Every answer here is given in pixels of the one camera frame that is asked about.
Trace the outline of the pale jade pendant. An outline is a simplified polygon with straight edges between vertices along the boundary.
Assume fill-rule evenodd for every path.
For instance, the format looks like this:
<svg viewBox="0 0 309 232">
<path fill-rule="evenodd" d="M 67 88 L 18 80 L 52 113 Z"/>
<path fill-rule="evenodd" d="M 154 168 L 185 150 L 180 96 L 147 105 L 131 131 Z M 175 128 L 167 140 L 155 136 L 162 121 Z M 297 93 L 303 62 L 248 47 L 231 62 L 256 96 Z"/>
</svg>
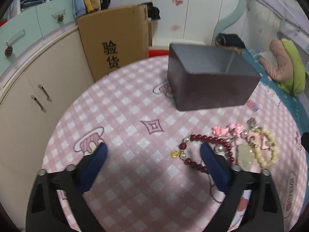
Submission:
<svg viewBox="0 0 309 232">
<path fill-rule="evenodd" d="M 252 163 L 255 160 L 255 155 L 249 145 L 240 144 L 236 148 L 237 164 L 242 167 L 244 171 L 250 171 Z"/>
</svg>

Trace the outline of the pink star charm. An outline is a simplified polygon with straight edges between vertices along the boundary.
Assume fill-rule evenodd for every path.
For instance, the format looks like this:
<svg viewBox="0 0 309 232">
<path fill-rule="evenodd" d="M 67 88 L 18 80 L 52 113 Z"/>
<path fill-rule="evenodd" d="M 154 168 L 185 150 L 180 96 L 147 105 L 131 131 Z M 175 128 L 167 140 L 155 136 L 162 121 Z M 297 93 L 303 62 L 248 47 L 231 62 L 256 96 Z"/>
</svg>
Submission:
<svg viewBox="0 0 309 232">
<path fill-rule="evenodd" d="M 249 145 L 253 146 L 254 148 L 257 147 L 260 148 L 261 150 L 269 149 L 269 140 L 264 134 L 249 131 L 246 141 Z"/>
</svg>

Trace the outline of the pink bear charm keychain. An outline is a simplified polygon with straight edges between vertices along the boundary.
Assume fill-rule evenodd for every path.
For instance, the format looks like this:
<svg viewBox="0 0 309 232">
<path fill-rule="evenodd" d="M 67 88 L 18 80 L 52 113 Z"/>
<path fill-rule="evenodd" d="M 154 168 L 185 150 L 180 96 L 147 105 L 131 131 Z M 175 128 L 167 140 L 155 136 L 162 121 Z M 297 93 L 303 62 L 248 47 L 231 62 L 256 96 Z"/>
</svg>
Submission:
<svg viewBox="0 0 309 232">
<path fill-rule="evenodd" d="M 244 128 L 241 124 L 230 123 L 225 127 L 214 126 L 212 128 L 212 134 L 216 137 L 223 138 L 232 147 L 236 147 L 240 144 L 243 129 Z"/>
</svg>

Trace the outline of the dark metal tin box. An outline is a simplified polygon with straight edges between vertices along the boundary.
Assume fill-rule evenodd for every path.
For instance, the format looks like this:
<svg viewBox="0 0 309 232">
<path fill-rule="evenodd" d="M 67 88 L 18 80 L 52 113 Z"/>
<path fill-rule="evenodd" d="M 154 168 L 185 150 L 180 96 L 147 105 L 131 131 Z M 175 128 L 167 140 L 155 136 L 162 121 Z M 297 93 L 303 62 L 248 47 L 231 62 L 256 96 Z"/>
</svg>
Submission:
<svg viewBox="0 0 309 232">
<path fill-rule="evenodd" d="M 260 74 L 240 54 L 221 47 L 172 43 L 167 78 L 179 111 L 244 105 Z"/>
</svg>

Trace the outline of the pink checkered tablecloth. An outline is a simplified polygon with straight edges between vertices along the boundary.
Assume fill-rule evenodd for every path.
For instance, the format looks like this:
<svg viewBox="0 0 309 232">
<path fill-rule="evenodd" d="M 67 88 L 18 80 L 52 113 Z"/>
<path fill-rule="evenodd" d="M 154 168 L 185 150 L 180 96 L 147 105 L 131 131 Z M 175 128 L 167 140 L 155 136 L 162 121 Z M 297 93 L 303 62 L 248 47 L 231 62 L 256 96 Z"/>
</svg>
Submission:
<svg viewBox="0 0 309 232">
<path fill-rule="evenodd" d="M 168 57 L 146 59 L 90 86 L 58 122 L 43 168 L 61 171 L 105 142 L 107 161 L 85 200 L 107 231 L 202 231 L 224 195 L 209 175 L 171 152 L 190 134 L 210 135 L 214 126 L 245 125 L 253 117 L 277 143 L 270 171 L 284 228 L 290 230 L 308 203 L 307 154 L 294 118 L 275 91 L 260 81 L 247 105 L 180 112 L 167 66 Z"/>
</svg>

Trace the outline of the teal patterned bedsheet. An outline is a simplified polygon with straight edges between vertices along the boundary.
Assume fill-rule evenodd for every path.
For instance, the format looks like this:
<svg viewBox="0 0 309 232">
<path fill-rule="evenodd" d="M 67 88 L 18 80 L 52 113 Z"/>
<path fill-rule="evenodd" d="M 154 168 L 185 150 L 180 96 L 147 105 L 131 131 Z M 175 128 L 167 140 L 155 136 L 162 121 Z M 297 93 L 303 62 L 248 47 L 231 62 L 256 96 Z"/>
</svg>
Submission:
<svg viewBox="0 0 309 232">
<path fill-rule="evenodd" d="M 245 49 L 244 53 L 242 54 L 243 58 L 249 62 L 249 64 L 258 72 L 261 74 L 261 82 L 263 82 L 265 85 L 270 87 L 275 91 L 275 93 L 280 98 L 281 102 L 286 106 L 286 108 L 289 110 L 290 114 L 294 118 L 294 121 L 296 122 L 300 133 L 303 134 L 304 132 L 308 132 L 308 115 L 305 111 L 305 108 L 300 101 L 300 98 L 292 97 L 288 94 L 286 94 L 283 90 L 281 90 L 278 85 L 274 82 L 274 80 L 271 80 L 268 78 L 268 74 L 266 73 L 265 69 L 262 67 L 262 65 L 259 63 L 259 61 L 256 59 L 258 56 L 258 51 L 255 49 Z"/>
</svg>

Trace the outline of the beige cabinet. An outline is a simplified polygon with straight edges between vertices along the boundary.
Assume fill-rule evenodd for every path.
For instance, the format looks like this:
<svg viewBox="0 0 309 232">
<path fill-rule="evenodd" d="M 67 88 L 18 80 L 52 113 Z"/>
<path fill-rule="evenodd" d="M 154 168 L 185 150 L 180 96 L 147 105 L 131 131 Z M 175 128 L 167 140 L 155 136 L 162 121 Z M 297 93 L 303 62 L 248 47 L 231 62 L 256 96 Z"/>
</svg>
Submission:
<svg viewBox="0 0 309 232">
<path fill-rule="evenodd" d="M 64 112 L 94 80 L 72 28 L 47 43 L 1 90 L 1 205 L 24 229 L 32 185 Z"/>
</svg>

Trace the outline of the pink and green pillow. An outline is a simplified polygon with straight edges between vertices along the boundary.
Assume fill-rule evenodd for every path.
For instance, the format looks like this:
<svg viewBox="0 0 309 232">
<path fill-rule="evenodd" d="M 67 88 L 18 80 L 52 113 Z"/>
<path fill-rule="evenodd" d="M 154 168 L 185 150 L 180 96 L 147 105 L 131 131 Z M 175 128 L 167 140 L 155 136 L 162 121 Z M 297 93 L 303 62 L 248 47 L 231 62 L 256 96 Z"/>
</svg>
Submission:
<svg viewBox="0 0 309 232">
<path fill-rule="evenodd" d="M 278 87 L 292 97 L 303 93 L 306 86 L 306 71 L 301 56 L 292 40 L 272 39 L 270 51 L 276 59 L 274 66 L 264 56 L 259 62 Z"/>
</svg>

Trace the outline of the folded dark clothes on bed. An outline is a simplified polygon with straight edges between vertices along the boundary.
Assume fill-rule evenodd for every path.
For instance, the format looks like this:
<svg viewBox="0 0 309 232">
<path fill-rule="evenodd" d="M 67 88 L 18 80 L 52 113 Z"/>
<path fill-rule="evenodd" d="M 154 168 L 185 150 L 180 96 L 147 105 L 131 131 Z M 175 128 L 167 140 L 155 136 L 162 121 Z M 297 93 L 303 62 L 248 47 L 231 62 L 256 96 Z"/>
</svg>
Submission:
<svg viewBox="0 0 309 232">
<path fill-rule="evenodd" d="M 246 49 L 244 42 L 237 34 L 220 33 L 215 38 L 215 45 L 240 54 Z"/>
</svg>

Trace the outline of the teal drawer unit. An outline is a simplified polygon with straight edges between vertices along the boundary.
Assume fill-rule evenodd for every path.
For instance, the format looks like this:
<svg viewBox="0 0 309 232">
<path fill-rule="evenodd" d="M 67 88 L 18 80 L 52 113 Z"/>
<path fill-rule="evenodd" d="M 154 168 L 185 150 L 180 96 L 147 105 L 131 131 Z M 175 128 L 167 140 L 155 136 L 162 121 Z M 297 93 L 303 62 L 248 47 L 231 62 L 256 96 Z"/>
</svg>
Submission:
<svg viewBox="0 0 309 232">
<path fill-rule="evenodd" d="M 1 74 L 32 44 L 74 21 L 72 0 L 32 7 L 1 26 Z"/>
</svg>

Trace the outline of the tall cardboard box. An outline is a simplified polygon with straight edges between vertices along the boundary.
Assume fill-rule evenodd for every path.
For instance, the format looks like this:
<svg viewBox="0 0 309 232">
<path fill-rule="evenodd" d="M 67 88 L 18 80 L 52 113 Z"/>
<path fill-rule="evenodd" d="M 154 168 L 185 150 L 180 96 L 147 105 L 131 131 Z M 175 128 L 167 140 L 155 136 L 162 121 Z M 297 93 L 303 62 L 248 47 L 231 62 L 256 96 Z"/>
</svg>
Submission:
<svg viewBox="0 0 309 232">
<path fill-rule="evenodd" d="M 148 7 L 105 9 L 77 19 L 84 52 L 94 81 L 149 57 Z"/>
</svg>

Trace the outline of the red bench with white top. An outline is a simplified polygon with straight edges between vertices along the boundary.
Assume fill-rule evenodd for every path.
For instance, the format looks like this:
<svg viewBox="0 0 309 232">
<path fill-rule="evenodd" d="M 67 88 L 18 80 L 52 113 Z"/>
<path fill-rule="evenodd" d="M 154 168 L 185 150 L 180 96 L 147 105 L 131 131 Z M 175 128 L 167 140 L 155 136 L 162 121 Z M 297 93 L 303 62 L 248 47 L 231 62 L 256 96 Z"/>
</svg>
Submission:
<svg viewBox="0 0 309 232">
<path fill-rule="evenodd" d="M 152 41 L 152 46 L 149 47 L 149 58 L 161 57 L 169 55 L 170 41 L 167 38 L 155 38 Z"/>
</svg>

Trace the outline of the black clothes pile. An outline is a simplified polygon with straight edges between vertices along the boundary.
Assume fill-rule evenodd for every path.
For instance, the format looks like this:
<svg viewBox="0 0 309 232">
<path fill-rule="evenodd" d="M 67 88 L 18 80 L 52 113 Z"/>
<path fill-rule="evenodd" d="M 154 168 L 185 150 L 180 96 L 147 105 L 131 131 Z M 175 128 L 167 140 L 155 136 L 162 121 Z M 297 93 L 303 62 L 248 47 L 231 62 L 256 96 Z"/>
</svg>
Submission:
<svg viewBox="0 0 309 232">
<path fill-rule="evenodd" d="M 153 5 L 152 2 L 144 3 L 147 6 L 148 17 L 151 20 L 160 20 L 160 10 Z"/>
</svg>

